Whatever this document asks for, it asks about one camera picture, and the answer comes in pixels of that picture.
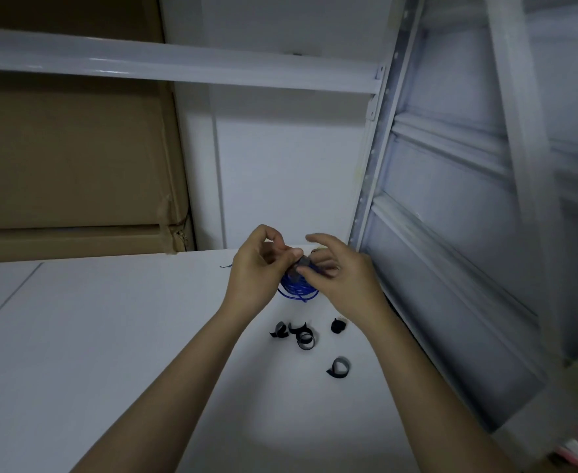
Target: rolled black strap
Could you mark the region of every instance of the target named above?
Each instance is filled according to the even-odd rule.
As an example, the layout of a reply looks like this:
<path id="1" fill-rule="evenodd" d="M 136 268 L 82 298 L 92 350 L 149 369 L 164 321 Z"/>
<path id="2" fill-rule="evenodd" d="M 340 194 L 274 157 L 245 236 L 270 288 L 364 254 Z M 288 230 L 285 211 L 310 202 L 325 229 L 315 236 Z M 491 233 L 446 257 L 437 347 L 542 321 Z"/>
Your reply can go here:
<path id="1" fill-rule="evenodd" d="M 338 320 L 337 318 L 332 321 L 331 330 L 334 334 L 340 334 L 346 328 L 346 323 L 343 320 Z"/>
<path id="2" fill-rule="evenodd" d="M 287 326 L 285 326 L 284 322 L 278 322 L 276 324 L 276 330 L 274 332 L 269 332 L 269 335 L 274 338 L 284 339 L 285 337 L 289 336 L 289 333 L 287 332 Z"/>
<path id="3" fill-rule="evenodd" d="M 338 365 L 340 364 L 346 367 L 345 371 L 339 369 Z M 343 357 L 335 358 L 333 360 L 332 367 L 326 371 L 326 373 L 333 378 L 345 378 L 348 376 L 349 372 L 350 372 L 350 362 L 348 362 L 348 359 Z"/>
<path id="4" fill-rule="evenodd" d="M 315 336 L 313 335 L 313 331 L 307 327 L 306 323 L 300 328 L 292 328 L 291 324 L 289 324 L 289 333 L 295 334 L 298 347 L 302 350 L 310 350 L 315 347 Z"/>

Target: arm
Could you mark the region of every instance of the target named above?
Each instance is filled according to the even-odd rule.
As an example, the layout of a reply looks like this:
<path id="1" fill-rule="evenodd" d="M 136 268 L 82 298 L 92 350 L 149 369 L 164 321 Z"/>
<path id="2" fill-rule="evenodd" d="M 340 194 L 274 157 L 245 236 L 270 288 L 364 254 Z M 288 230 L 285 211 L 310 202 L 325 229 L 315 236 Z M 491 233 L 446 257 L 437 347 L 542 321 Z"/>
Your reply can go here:
<path id="1" fill-rule="evenodd" d="M 423 473 L 515 473 L 390 309 L 370 258 L 339 239 L 307 236 L 328 247 L 311 254 L 325 272 L 298 270 L 369 340 Z"/>
<path id="2" fill-rule="evenodd" d="M 276 230 L 254 230 L 234 258 L 221 308 L 73 473 L 174 471 L 238 338 L 302 254 L 301 249 L 285 246 Z"/>

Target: person's right hand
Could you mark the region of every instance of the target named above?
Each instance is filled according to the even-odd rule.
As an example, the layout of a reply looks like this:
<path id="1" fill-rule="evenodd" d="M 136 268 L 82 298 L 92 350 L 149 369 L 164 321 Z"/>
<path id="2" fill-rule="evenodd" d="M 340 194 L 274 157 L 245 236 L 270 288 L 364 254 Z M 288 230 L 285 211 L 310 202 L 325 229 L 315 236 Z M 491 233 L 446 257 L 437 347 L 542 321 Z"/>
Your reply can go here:
<path id="1" fill-rule="evenodd" d="M 327 247 L 310 256 L 324 275 L 309 267 L 298 267 L 298 272 L 328 297 L 340 314 L 364 330 L 391 313 L 368 255 L 328 234 L 310 234 L 307 240 Z"/>

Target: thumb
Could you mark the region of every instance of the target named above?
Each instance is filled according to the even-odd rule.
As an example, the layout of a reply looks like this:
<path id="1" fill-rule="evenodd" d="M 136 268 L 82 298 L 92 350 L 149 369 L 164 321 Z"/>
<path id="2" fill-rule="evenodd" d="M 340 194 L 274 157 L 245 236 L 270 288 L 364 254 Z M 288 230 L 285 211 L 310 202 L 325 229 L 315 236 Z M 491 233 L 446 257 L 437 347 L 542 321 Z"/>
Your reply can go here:
<path id="1" fill-rule="evenodd" d="M 328 283 L 331 281 L 327 279 L 322 274 L 318 274 L 315 270 L 311 269 L 310 267 L 303 267 L 300 266 L 296 269 L 300 275 L 302 275 L 309 284 L 314 286 L 317 290 L 323 291 L 325 290 Z"/>
<path id="2" fill-rule="evenodd" d="M 304 255 L 302 249 L 291 249 L 284 252 L 280 257 L 276 259 L 272 265 L 274 269 L 282 276 L 289 267 L 300 260 L 300 257 Z"/>

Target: coiled blue wire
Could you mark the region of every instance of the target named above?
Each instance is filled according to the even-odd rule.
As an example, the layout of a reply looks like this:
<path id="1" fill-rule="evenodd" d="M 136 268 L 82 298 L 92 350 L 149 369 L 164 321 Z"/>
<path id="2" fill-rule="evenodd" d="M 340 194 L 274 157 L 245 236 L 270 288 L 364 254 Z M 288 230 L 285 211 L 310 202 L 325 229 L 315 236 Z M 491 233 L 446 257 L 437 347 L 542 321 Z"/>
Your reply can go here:
<path id="1" fill-rule="evenodd" d="M 310 268 L 316 272 L 319 272 L 319 269 L 317 269 L 314 264 L 311 264 Z M 279 287 L 278 292 L 280 292 L 280 294 L 287 299 L 291 300 L 301 300 L 302 302 L 307 302 L 317 297 L 317 294 L 320 293 L 319 290 L 309 284 L 303 276 L 300 276 L 297 281 L 293 281 L 287 272 L 285 272 L 283 278 L 280 279 L 280 285 L 283 286 L 286 294 L 282 292 Z"/>

